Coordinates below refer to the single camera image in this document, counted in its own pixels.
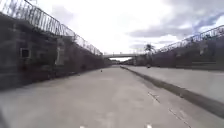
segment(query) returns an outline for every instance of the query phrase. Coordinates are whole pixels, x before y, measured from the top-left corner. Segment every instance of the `metal railing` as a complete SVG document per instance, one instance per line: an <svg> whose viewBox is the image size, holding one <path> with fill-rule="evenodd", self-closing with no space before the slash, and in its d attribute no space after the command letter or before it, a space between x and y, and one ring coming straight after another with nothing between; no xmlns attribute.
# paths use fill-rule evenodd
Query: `metal railing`
<svg viewBox="0 0 224 128"><path fill-rule="evenodd" d="M167 52L176 48L184 48L187 45L190 45L191 43L202 43L201 41L206 40L208 38L218 38L222 36L224 36L224 25L202 32L198 35L191 36L182 41L167 45L159 50L156 50L154 54L160 52Z"/></svg>
<svg viewBox="0 0 224 128"><path fill-rule="evenodd" d="M82 48L95 55L102 55L97 48L67 26L25 0L0 0L0 13L17 20L24 20L42 31L50 32L57 36L71 37L72 41Z"/></svg>

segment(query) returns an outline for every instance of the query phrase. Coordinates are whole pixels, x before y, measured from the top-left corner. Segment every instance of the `pedestrian bridge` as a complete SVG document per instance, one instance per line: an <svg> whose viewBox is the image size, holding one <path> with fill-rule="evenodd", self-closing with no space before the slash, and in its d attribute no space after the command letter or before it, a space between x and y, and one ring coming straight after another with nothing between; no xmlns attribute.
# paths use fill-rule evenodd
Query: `pedestrian bridge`
<svg viewBox="0 0 224 128"><path fill-rule="evenodd" d="M145 53L120 53L120 54L104 54L103 58L124 58L144 55Z"/></svg>

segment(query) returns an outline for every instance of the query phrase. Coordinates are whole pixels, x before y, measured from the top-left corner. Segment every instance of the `road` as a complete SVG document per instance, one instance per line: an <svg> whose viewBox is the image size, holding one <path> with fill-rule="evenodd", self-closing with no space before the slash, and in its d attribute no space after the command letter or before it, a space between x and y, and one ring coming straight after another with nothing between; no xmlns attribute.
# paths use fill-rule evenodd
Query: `road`
<svg viewBox="0 0 224 128"><path fill-rule="evenodd" d="M0 94L9 128L223 128L224 120L111 67Z"/></svg>

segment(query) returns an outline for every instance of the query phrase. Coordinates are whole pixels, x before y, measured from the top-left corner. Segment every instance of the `cloud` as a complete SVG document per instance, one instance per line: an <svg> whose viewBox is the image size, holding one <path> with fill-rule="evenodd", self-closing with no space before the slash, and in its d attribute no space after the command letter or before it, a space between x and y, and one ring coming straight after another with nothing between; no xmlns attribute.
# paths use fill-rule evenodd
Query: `cloud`
<svg viewBox="0 0 224 128"><path fill-rule="evenodd" d="M140 49L148 42L156 48L177 42L210 29L224 12L224 0L39 0L38 3L102 52L110 53Z"/></svg>
<svg viewBox="0 0 224 128"><path fill-rule="evenodd" d="M69 12L64 6L53 6L51 15L63 24L69 24L74 18L74 13Z"/></svg>
<svg viewBox="0 0 224 128"><path fill-rule="evenodd" d="M167 34L184 38L195 31L195 26L205 19L224 11L223 0L164 0L172 12L162 19L162 23L130 32L133 37L160 37Z"/></svg>
<svg viewBox="0 0 224 128"><path fill-rule="evenodd" d="M204 31L208 31L212 28L216 28L219 27L221 25L224 25L224 16L219 17L219 19L217 19L215 21L215 23L213 23L212 25L208 25L208 26L203 26L199 29L200 32L204 32Z"/></svg>

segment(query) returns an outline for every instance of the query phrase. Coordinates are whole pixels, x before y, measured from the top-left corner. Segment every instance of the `tree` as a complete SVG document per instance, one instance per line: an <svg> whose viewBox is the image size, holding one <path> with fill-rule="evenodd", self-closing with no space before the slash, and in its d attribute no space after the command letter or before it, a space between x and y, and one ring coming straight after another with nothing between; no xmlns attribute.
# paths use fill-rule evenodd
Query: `tree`
<svg viewBox="0 0 224 128"><path fill-rule="evenodd" d="M152 52L154 50L154 46L151 44L147 44L145 46L145 51Z"/></svg>
<svg viewBox="0 0 224 128"><path fill-rule="evenodd" d="M152 65L152 55L150 55L150 53L154 50L154 46L151 44L146 44L145 46L145 51L148 52L148 54L146 54L146 64L147 65Z"/></svg>

